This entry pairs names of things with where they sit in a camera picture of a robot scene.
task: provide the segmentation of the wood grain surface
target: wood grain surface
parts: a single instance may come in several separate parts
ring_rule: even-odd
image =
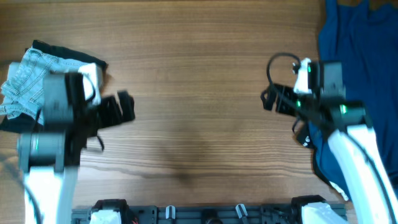
[[[294,118],[262,109],[276,52],[317,59],[322,1],[175,1],[0,4],[0,64],[34,39],[109,63],[103,94],[126,89],[133,123],[104,129],[106,149],[83,151],[74,207],[104,198],[130,205],[234,205],[341,197],[312,171]],[[290,60],[272,68],[292,86]],[[16,134],[0,132],[0,223],[23,223]],[[348,205],[355,222],[352,206]]]

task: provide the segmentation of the black cable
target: black cable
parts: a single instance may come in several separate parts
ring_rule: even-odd
[[[39,117],[42,112],[42,108],[39,108],[36,112],[35,116],[35,124],[33,125],[33,131],[32,132],[37,132],[37,124],[39,123]]]
[[[101,145],[101,150],[104,151],[105,150],[104,141],[102,141],[102,139],[99,135],[97,135],[96,137],[98,139],[99,144]]]
[[[279,58],[279,57],[292,57],[292,58],[294,58],[294,59],[298,62],[298,64],[301,63],[299,57],[296,56],[296,55],[294,55],[294,54],[285,53],[285,52],[281,52],[281,53],[276,53],[276,54],[274,54],[274,55],[271,57],[271,59],[269,59],[268,65],[267,65],[267,78],[268,78],[269,85],[271,86],[272,90],[275,91],[275,92],[278,94],[278,96],[281,98],[282,101],[284,101],[284,102],[285,102],[287,105],[289,105],[291,108],[295,109],[296,112],[297,112],[298,114],[300,114],[303,118],[307,118],[307,119],[309,119],[310,121],[313,121],[313,122],[314,122],[316,125],[318,125],[318,126],[324,126],[324,127],[330,128],[330,129],[334,129],[332,123],[330,123],[329,121],[325,121],[324,119],[321,119],[320,116],[317,116],[317,114],[315,114],[315,113],[313,113],[313,112],[311,112],[311,111],[307,111],[307,110],[304,110],[304,109],[302,109],[302,108],[299,108],[298,106],[296,106],[296,104],[295,104],[293,101],[291,101],[290,99],[286,98],[286,97],[275,87],[274,82],[272,82],[272,79],[271,79],[271,72],[270,72],[270,70],[271,70],[271,64],[273,63],[273,61],[274,61],[276,58]],[[381,189],[382,189],[382,192],[383,192],[384,200],[385,200],[386,203],[387,203],[387,206],[388,206],[388,210],[389,210],[389,214],[390,214],[392,223],[393,223],[393,224],[397,224],[397,220],[396,220],[396,217],[395,217],[395,214],[394,214],[394,210],[392,209],[391,201],[389,200],[389,196],[388,196],[388,193],[387,193],[386,186],[384,185],[384,182],[382,181],[381,176],[380,176],[379,172],[378,172],[377,169],[376,169],[376,165],[375,165],[374,161],[371,159],[371,157],[370,157],[369,154],[366,152],[366,150],[365,150],[365,149],[364,149],[352,136],[350,136],[346,131],[343,131],[343,132],[344,132],[344,133],[347,135],[347,137],[359,148],[359,150],[365,155],[366,162],[370,163],[373,172],[376,174],[377,180],[380,182],[380,186],[381,186]]]
[[[14,168],[13,165],[9,164],[7,162],[7,156],[4,156],[3,154],[0,154],[0,159],[3,161],[4,167],[9,171],[9,173],[12,175],[14,180],[20,185],[23,189],[25,189],[27,196],[29,197],[30,201],[32,202],[33,205],[33,212],[35,215],[36,219],[36,224],[42,224],[42,216],[39,208],[39,204],[36,201],[36,198],[33,196],[32,191],[26,184],[19,178],[19,171]]]
[[[22,185],[24,186],[28,194],[28,197],[33,204],[33,212],[35,214],[36,224],[42,224],[42,215],[40,212],[39,204],[36,201],[36,198],[33,196],[32,191],[30,190],[30,188],[28,188],[28,186],[26,186],[26,184],[22,183]]]
[[[388,192],[387,192],[386,186],[384,185],[384,182],[381,179],[380,173],[377,171],[376,164],[374,163],[374,160],[369,156],[369,154],[366,152],[365,148],[362,147],[362,145],[360,145],[360,143],[357,142],[357,140],[355,140],[354,137],[352,137],[350,134],[348,134],[347,131],[343,131],[343,133],[345,133],[347,135],[347,138],[354,145],[356,145],[356,147],[365,155],[365,159],[366,159],[365,162],[371,165],[371,167],[373,169],[373,172],[376,175],[376,178],[377,178],[377,180],[380,183],[380,187],[381,187],[381,190],[383,192],[383,196],[384,196],[384,198],[386,200],[386,204],[387,204],[387,207],[388,207],[388,212],[390,213],[392,223],[396,224],[397,220],[396,220],[396,217],[395,217],[395,214],[394,214],[394,209],[392,209],[391,200],[388,200],[389,196],[388,196]]]
[[[317,126],[322,126],[322,127],[326,127],[326,128],[333,128],[333,124],[325,121],[323,119],[321,119],[321,117],[319,116],[318,113],[314,113],[312,111],[309,110],[305,110],[303,108],[298,107],[293,101],[291,101],[290,99],[286,98],[286,96],[284,96],[274,85],[274,82],[271,79],[271,64],[273,63],[273,61],[279,57],[292,57],[294,58],[298,64],[301,64],[300,58],[294,54],[291,53],[285,53],[285,52],[281,52],[281,53],[276,53],[274,54],[271,59],[269,59],[268,61],[268,65],[267,65],[267,78],[268,78],[268,82],[269,85],[271,87],[271,89],[276,92],[278,94],[278,96],[281,98],[281,100],[283,100],[287,105],[289,105],[291,108],[293,108],[302,118],[307,118],[310,119],[314,124],[316,124]]]
[[[293,126],[292,126],[293,134],[296,133],[296,132],[294,131],[294,129],[296,128],[296,125],[299,123],[300,120],[301,120],[301,118],[298,116],[298,117],[296,118],[296,120],[294,121],[294,124],[293,124]]]

